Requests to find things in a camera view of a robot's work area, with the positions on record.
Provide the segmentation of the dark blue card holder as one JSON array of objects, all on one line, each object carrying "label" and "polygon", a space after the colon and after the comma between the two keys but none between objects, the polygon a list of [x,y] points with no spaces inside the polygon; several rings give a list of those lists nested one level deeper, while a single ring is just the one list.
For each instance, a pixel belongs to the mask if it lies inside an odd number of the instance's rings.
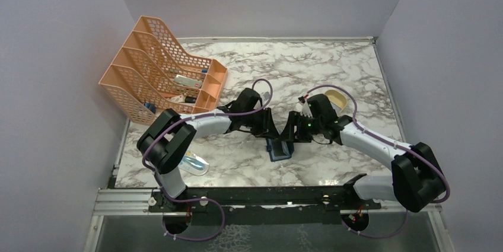
[{"label": "dark blue card holder", "polygon": [[295,148],[293,142],[266,139],[266,151],[271,162],[278,162],[292,158]]}]

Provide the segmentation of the beige oval tray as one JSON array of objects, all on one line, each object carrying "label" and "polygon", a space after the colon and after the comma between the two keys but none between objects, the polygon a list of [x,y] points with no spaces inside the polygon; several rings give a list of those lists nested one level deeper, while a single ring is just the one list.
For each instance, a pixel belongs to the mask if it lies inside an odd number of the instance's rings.
[{"label": "beige oval tray", "polygon": [[347,106],[347,98],[337,90],[327,90],[324,95],[329,99],[337,114],[340,114]]}]

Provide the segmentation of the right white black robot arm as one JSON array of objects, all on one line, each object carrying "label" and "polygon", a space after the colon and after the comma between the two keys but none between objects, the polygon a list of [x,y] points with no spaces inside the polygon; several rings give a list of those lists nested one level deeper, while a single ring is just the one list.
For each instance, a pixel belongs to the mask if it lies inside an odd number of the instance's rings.
[{"label": "right white black robot arm", "polygon": [[448,194],[445,177],[427,144],[398,142],[363,127],[354,117],[338,116],[323,94],[308,98],[303,108],[308,112],[289,112],[279,140],[309,143],[315,135],[323,135],[329,144],[356,149],[390,170],[388,175],[363,174],[346,182],[342,200],[347,207],[356,209],[366,200],[378,199],[419,212]]}]

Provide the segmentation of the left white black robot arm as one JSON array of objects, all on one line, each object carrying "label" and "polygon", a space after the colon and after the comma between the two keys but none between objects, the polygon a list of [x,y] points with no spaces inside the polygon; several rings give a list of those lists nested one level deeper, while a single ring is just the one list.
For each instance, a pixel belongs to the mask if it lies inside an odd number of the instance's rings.
[{"label": "left white black robot arm", "polygon": [[245,88],[224,106],[199,114],[179,114],[164,110],[136,143],[143,160],[150,163],[164,190],[164,203],[177,211],[186,205],[186,184],[178,168],[193,140],[249,129],[256,138],[275,139],[279,133],[271,109],[258,92]]}]

